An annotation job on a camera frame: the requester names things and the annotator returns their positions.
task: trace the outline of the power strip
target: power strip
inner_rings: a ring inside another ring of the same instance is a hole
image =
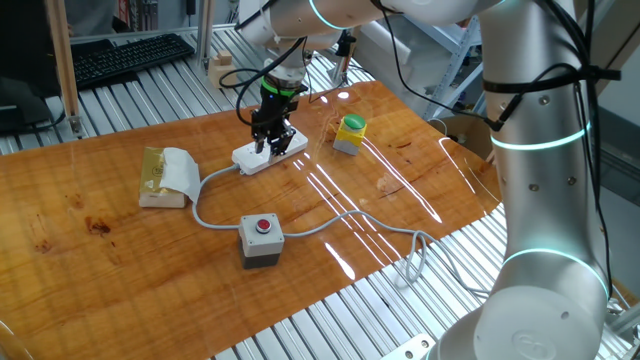
[[[271,155],[271,147],[269,144],[265,143],[262,152],[260,154],[256,154],[255,143],[249,143],[243,147],[233,150],[231,160],[235,164],[240,165],[240,171],[242,174],[253,175],[306,149],[308,143],[309,139],[302,135],[300,131],[296,130],[296,134],[293,136],[293,139],[291,139],[291,143],[284,155],[269,159]]]

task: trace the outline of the wood block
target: wood block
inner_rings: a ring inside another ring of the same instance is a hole
[[[215,65],[215,66],[221,66],[222,65],[222,59],[220,59],[217,56],[212,57],[211,60],[213,61],[213,65]]]
[[[220,65],[231,65],[231,62],[233,61],[233,56],[229,50],[220,50],[217,57],[222,61]]]
[[[213,62],[210,62],[209,63],[209,81],[211,81],[211,83],[216,89],[220,89],[222,88],[222,86],[220,86],[220,78],[235,69],[236,67],[233,65],[217,66]],[[236,74],[231,74],[224,79],[224,83],[229,85],[235,84],[237,82],[238,82],[238,77]]]

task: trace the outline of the computer monitor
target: computer monitor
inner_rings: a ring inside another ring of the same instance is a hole
[[[0,0],[0,131],[51,119],[60,95],[44,0]]]

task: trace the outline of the gray cable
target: gray cable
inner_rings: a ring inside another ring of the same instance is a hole
[[[401,228],[396,228],[393,226],[389,226],[386,225],[384,223],[382,223],[380,220],[374,218],[373,216],[367,214],[364,211],[360,211],[360,210],[351,210],[351,211],[347,211],[346,213],[340,214],[336,217],[334,217],[333,219],[327,221],[326,223],[324,223],[323,225],[320,225],[319,227],[313,229],[313,230],[309,230],[309,231],[305,231],[302,233],[298,233],[298,234],[284,234],[285,237],[289,237],[289,238],[301,238],[301,237],[305,237],[305,236],[309,236],[309,235],[313,235],[317,232],[320,232],[324,229],[326,229],[327,227],[329,227],[331,224],[333,224],[334,222],[349,216],[349,215],[362,215],[366,218],[368,218],[369,220],[375,222],[376,224],[382,226],[383,228],[389,230],[389,231],[393,231],[393,232],[399,232],[399,233],[403,233],[403,234],[412,234],[413,237],[411,238],[411,252],[409,253],[409,258],[407,259],[407,265],[405,267],[405,276],[407,277],[407,280],[409,281],[409,283],[414,283],[418,280],[418,278],[420,277],[420,275],[422,274],[422,271],[424,270],[424,265],[425,262],[427,260],[427,256],[425,253],[425,250],[427,249],[427,242],[424,239],[424,237],[426,236],[427,238],[429,238],[429,240],[431,240],[432,244],[436,244],[444,253],[444,255],[447,257],[447,260],[449,261],[449,263],[451,263],[451,267],[446,266],[447,270],[449,270],[449,272],[451,273],[451,275],[456,279],[456,281],[458,283],[460,283],[460,285],[467,291],[470,291],[472,293],[478,293],[478,294],[489,294],[490,291],[488,290],[482,290],[482,289],[475,289],[472,287],[469,287],[467,284],[465,284],[465,282],[462,280],[462,276],[460,276],[460,272],[458,271],[458,267],[456,266],[456,263],[453,261],[453,259],[451,258],[451,255],[449,253],[449,249],[447,249],[447,247],[445,247],[444,245],[442,245],[438,240],[434,239],[431,235],[427,234],[426,232],[422,231],[422,230],[409,230],[409,229],[401,229]],[[413,258],[413,255],[416,253],[416,240],[420,238],[420,242],[422,242],[422,256],[420,257],[420,265],[418,266],[418,271],[415,273],[415,275],[411,275],[411,260]]]
[[[218,170],[216,172],[214,172],[213,174],[207,176],[206,178],[204,178],[204,180],[202,180],[202,182],[200,183],[200,190],[202,190],[202,188],[204,187],[204,185],[211,179],[213,179],[216,176],[228,173],[230,171],[234,171],[234,170],[238,170],[240,169],[240,165],[238,164],[233,164],[232,166],[226,168],[226,169],[222,169],[222,170]],[[193,211],[193,217],[196,219],[196,221],[198,222],[198,224],[208,228],[208,229],[213,229],[213,230],[238,230],[239,226],[238,225],[214,225],[214,224],[208,224],[204,221],[202,221],[202,219],[200,219],[200,217],[198,216],[198,209],[197,209],[197,202],[194,202],[191,210]],[[425,240],[425,237],[427,237],[429,240],[431,240],[432,244],[436,244],[444,253],[444,255],[447,257],[447,260],[449,261],[449,263],[451,263],[451,267],[447,266],[446,264],[445,267],[447,268],[447,270],[451,273],[451,275],[456,279],[456,281],[460,284],[460,286],[462,286],[465,290],[475,294],[478,297],[485,297],[485,294],[489,294],[490,291],[488,290],[482,290],[482,289],[475,289],[472,287],[469,287],[464,280],[462,280],[462,276],[460,275],[460,272],[458,271],[458,267],[456,266],[456,263],[453,261],[453,258],[451,258],[451,254],[450,254],[450,250],[442,245],[438,240],[434,239],[431,235],[427,234],[426,232],[422,231],[422,230],[409,230],[409,229],[401,229],[401,228],[396,228],[393,226],[389,226],[386,225],[384,223],[382,223],[380,220],[374,218],[373,216],[367,214],[364,211],[360,211],[360,210],[351,210],[351,211],[347,211],[343,214],[340,214],[336,217],[334,217],[333,219],[327,221],[326,223],[318,226],[315,229],[309,230],[309,231],[305,231],[305,232],[301,232],[298,234],[283,234],[285,237],[288,238],[301,238],[301,237],[305,237],[305,236],[310,236],[313,235],[315,233],[318,233],[326,228],[328,228],[329,226],[331,226],[331,224],[333,224],[334,222],[346,217],[346,216],[350,216],[350,215],[362,215],[366,218],[368,218],[369,220],[373,221],[374,223],[382,226],[383,228],[389,230],[389,231],[393,231],[393,232],[398,232],[398,233],[402,233],[402,234],[410,234],[413,235],[413,237],[411,238],[411,252],[409,253],[409,257],[406,259],[406,266],[405,266],[405,276],[407,281],[412,284],[414,282],[416,282],[418,280],[418,278],[422,275],[422,271],[424,270],[424,266],[425,263],[427,261],[427,253],[426,253],[426,249],[427,249],[427,241]],[[411,260],[413,259],[413,255],[416,253],[416,242],[418,240],[418,238],[420,238],[420,242],[422,243],[422,254],[420,256],[420,265],[418,266],[418,271],[414,274],[411,275]]]
[[[207,176],[200,183],[200,191],[202,191],[202,188],[204,187],[204,184],[206,184],[209,180],[213,179],[214,177],[216,177],[218,175],[222,175],[224,173],[228,173],[230,171],[238,170],[238,169],[240,169],[240,165],[233,164],[233,165],[229,166],[226,169],[218,170],[218,171],[214,172],[213,174]],[[198,224],[206,227],[207,229],[213,229],[213,230],[238,230],[239,229],[238,225],[213,225],[213,224],[208,224],[208,223],[202,221],[202,219],[200,219],[200,216],[198,216],[197,206],[198,206],[198,203],[194,201],[193,205],[191,206],[191,211],[193,212],[193,217],[196,219]]]

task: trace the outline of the desk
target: desk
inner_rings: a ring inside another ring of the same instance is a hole
[[[276,212],[299,232],[357,207],[439,238],[497,206],[495,170],[380,83],[327,99],[292,116],[305,153],[213,180],[202,218]],[[369,124],[356,157],[332,149],[347,113]],[[200,360],[408,253],[409,236],[353,217],[245,271],[236,233],[199,227],[190,209],[138,207],[143,147],[188,150],[205,176],[248,140],[226,112],[0,157],[0,319],[37,359]]]

